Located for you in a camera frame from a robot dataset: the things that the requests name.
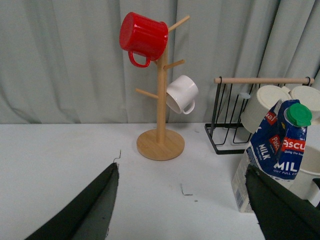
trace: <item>blue milk carton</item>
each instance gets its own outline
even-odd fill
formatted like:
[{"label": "blue milk carton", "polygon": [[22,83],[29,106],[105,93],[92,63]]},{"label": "blue milk carton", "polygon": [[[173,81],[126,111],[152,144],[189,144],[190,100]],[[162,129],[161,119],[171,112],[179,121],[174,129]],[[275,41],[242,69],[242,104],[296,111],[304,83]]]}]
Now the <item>blue milk carton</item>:
[{"label": "blue milk carton", "polygon": [[310,110],[297,99],[281,100],[265,115],[253,134],[232,179],[238,209],[252,213],[246,188],[249,164],[261,169],[279,184],[289,188],[298,174],[303,159]]}]

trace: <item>grey curtain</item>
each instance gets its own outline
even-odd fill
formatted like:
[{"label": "grey curtain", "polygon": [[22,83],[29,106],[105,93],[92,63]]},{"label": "grey curtain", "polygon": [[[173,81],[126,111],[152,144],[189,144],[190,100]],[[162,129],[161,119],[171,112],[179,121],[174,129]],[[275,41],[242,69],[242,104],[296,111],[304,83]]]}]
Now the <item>grey curtain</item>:
[{"label": "grey curtain", "polygon": [[0,123],[155,123],[157,68],[133,66],[119,46],[121,23],[136,12],[173,25],[170,83],[187,75],[199,88],[189,115],[210,122],[214,78],[315,78],[320,90],[318,0],[2,0]]}]

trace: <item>white mug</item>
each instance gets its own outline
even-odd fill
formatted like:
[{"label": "white mug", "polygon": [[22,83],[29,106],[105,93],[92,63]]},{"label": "white mug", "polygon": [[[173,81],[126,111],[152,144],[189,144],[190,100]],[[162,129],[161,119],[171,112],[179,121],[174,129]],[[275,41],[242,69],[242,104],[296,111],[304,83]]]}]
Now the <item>white mug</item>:
[{"label": "white mug", "polygon": [[198,95],[199,90],[190,77],[181,75],[169,84],[166,93],[166,104],[174,112],[177,114],[189,114],[195,108],[195,97]]},{"label": "white mug", "polygon": [[320,151],[305,146],[300,170],[289,190],[301,199],[309,200],[314,206],[320,202],[320,190],[313,179],[320,178]]},{"label": "white mug", "polygon": [[244,112],[241,114],[241,122],[245,129],[254,134],[269,110],[282,99],[290,100],[288,88],[274,85],[260,87],[252,98],[249,99]]},{"label": "white mug", "polygon": [[289,94],[292,99],[299,99],[312,113],[311,123],[319,124],[320,118],[320,91],[310,86],[296,86]]}]

